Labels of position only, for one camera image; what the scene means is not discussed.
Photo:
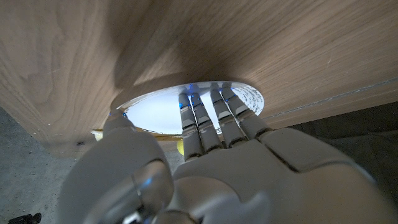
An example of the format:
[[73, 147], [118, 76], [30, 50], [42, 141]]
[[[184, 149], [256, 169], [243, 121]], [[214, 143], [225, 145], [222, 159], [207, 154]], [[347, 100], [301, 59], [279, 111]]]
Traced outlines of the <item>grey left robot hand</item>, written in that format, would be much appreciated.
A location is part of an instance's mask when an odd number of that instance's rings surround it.
[[375, 180], [334, 147], [271, 129], [231, 82], [180, 85], [184, 163], [170, 170], [127, 106], [74, 165], [59, 223], [396, 223]]

